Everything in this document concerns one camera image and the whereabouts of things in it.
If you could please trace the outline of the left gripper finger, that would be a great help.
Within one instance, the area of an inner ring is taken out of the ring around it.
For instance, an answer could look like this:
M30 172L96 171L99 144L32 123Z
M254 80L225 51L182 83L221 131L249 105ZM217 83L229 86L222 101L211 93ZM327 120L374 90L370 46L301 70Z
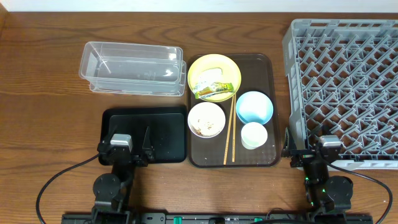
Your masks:
M105 142L111 142L113 135L115 134L117 127L115 126L109 133L105 136Z
M145 135L144 135L144 140L142 143L142 150L143 151L153 151L153 146L150 141L150 126L147 127Z

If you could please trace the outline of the pale green cup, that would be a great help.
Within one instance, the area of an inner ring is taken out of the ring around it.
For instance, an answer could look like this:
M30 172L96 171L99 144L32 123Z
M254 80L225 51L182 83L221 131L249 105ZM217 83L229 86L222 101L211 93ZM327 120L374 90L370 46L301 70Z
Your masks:
M241 130L241 142L246 149L256 149L264 145L267 139L268 132L260 123L251 122L245 124Z

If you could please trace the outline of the light blue bowl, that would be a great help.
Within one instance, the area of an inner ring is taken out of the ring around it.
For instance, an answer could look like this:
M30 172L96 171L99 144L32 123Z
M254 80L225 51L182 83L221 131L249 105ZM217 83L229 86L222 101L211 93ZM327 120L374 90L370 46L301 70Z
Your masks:
M236 114L244 124L266 124L271 120L273 113L271 99L259 91L246 92L236 102Z

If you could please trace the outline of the rice food scraps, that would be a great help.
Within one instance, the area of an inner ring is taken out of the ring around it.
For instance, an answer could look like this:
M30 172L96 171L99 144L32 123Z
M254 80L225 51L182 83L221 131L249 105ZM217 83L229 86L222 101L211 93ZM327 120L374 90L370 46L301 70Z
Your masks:
M214 136L218 132L217 124L207 118L195 118L193 128L198 135L204 137Z

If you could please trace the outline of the pink bowl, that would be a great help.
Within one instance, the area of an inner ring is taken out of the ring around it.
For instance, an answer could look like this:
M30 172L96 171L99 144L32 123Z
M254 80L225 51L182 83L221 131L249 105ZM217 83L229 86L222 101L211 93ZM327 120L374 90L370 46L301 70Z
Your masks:
M217 104L202 102L189 111L187 123L194 135L200 138L213 138L223 130L226 116Z

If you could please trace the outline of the wooden chopstick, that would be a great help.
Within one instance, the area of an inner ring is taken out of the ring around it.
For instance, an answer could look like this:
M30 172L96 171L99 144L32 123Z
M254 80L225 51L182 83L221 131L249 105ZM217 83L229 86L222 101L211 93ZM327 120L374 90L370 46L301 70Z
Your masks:
M236 95L233 96L233 140L232 140L232 159L231 162L235 162L236 152Z
M228 158L228 149L229 149L229 137L230 137L230 131L231 131L231 124L232 124L232 116L233 116L233 108L234 108L234 95L232 96L231 99L231 107L229 110L229 118L228 118L228 128L227 128L227 135L226 135L226 144L225 144L225 149L224 149L224 159L223 159L223 165L225 166L227 163L227 158Z

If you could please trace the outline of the green snack wrapper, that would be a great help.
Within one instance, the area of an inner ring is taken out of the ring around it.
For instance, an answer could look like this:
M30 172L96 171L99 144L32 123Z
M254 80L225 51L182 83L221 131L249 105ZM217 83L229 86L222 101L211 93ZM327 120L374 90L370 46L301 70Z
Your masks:
M220 93L231 93L234 91L232 83L214 82L207 86L197 85L195 87L194 95L196 99L208 98Z

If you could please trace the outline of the clear plastic wrapper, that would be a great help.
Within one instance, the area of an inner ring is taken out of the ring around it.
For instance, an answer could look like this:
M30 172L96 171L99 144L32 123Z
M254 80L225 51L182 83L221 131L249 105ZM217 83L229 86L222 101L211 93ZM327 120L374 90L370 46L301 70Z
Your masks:
M223 71L221 68L210 68L208 70L202 71L197 78L195 87L199 89L205 88L214 82L220 81L222 75Z

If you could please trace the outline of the yellow plate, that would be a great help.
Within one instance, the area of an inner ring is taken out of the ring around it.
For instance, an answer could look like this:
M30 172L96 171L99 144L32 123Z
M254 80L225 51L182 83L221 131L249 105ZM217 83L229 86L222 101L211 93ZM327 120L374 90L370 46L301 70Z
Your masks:
M202 71L208 70L210 68L221 68L223 71L223 75L220 83L232 83L234 87L234 91L231 93L220 93L217 95L213 95L208 98L201 98L197 100L205 100L209 102L222 102L237 93L239 87L241 86L241 71L238 65L229 57L221 54L208 54L199 57L196 59L190 66L188 70L188 85L194 95L195 84L197 82L197 78Z

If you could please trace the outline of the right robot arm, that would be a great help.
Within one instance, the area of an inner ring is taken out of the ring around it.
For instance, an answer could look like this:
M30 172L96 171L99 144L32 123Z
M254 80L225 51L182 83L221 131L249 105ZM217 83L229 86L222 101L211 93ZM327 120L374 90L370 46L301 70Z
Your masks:
M285 142L281 156L291 158L292 168L302 168L304 186L312 208L303 219L318 223L347 223L345 211L351 208L353 182L340 175L329 175L328 164L338 158L342 147L337 136L323 135L313 149L299 149L289 128L285 129Z

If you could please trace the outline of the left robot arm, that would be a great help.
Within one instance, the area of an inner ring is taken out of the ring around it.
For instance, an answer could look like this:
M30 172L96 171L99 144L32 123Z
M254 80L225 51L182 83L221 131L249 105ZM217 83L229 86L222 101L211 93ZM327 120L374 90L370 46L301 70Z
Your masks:
M155 159L150 127L146 128L138 149L134 149L131 135L112 130L100 141L97 151L100 163L111 166L112 171L100 175L93 184L95 204L89 222L140 223L140 215L129 206L129 199L135 168L146 167Z

